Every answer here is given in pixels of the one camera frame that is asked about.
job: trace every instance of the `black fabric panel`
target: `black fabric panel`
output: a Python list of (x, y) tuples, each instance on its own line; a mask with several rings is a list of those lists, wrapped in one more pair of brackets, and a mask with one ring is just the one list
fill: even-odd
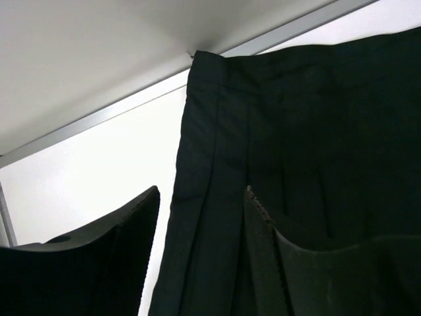
[(277, 228), (287, 217), (314, 243), (420, 234), (419, 56), (421, 28), (252, 57), (197, 52), (150, 316), (235, 312), (249, 184)]
[(244, 219), (257, 315), (292, 316), (274, 223), (250, 188), (244, 197)]
[(158, 210), (152, 187), (46, 244), (0, 248), (0, 315), (137, 315)]

